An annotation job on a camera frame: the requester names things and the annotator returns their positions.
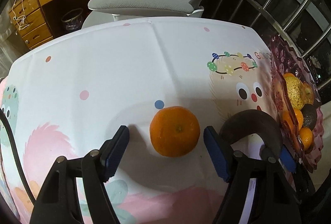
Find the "gray chair armrest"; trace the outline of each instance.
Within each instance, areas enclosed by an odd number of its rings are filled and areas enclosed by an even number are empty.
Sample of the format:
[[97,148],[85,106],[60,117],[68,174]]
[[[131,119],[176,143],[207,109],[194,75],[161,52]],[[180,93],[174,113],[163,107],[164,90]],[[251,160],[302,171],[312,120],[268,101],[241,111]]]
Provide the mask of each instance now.
[[104,13],[143,17],[186,16],[194,10],[183,0],[90,0],[88,8]]

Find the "pink polka dot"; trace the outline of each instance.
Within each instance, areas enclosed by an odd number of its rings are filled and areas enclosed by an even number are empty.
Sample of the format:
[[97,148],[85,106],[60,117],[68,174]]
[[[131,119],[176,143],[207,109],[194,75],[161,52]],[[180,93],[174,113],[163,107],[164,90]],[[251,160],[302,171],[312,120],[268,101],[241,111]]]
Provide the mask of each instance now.
[[88,98],[89,95],[90,94],[88,93],[88,91],[82,91],[80,93],[79,97],[80,97],[81,100],[85,101]]

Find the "screw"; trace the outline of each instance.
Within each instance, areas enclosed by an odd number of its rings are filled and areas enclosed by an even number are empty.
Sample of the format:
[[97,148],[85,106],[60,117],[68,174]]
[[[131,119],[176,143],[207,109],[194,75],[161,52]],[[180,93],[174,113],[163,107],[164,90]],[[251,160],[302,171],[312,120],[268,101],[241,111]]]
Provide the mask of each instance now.
[[270,163],[276,163],[276,159],[275,159],[274,157],[269,157],[269,158],[268,158],[268,161],[269,161]]
[[239,150],[234,151],[233,154],[237,158],[241,158],[243,156],[243,153],[241,151],[239,151]]
[[95,157],[95,156],[97,156],[98,154],[99,154],[99,151],[98,151],[97,149],[94,149],[94,150],[90,151],[90,155],[91,155],[92,157]]
[[66,158],[64,156],[57,157],[56,162],[60,163],[64,161]]

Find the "black cable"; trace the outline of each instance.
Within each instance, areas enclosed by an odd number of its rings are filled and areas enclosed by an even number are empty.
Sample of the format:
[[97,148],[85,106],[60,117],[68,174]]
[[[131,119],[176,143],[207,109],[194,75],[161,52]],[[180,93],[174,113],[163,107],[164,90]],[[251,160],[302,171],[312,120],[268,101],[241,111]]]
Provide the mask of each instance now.
[[14,160],[15,160],[15,163],[16,163],[16,167],[17,167],[17,170],[19,172],[19,177],[22,180],[23,186],[25,188],[26,193],[29,196],[29,199],[30,199],[31,203],[34,205],[36,199],[34,198],[34,195],[32,194],[32,191],[31,191],[31,189],[28,185],[28,182],[25,178],[25,175],[24,175],[24,172],[23,172],[23,169],[22,169],[22,165],[21,165],[20,160],[19,160],[19,154],[17,152],[13,131],[12,131],[10,125],[9,125],[9,122],[8,122],[5,114],[2,112],[2,110],[0,111],[0,119],[1,119],[1,122],[2,122],[3,126],[6,129],[6,132],[7,132],[8,138],[9,138],[10,147],[12,148],[12,152],[13,152]]

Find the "green cartoon creature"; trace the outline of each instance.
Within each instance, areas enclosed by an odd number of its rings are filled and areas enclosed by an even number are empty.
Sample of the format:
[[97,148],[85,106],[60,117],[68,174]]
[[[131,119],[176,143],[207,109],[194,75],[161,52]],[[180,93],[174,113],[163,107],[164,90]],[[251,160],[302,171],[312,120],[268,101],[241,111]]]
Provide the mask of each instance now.
[[[2,97],[1,110],[8,119],[13,135],[15,135],[17,113],[19,110],[19,93],[15,86],[10,85],[5,88]],[[6,147],[10,146],[8,134],[2,122],[0,122],[0,142],[1,145]]]

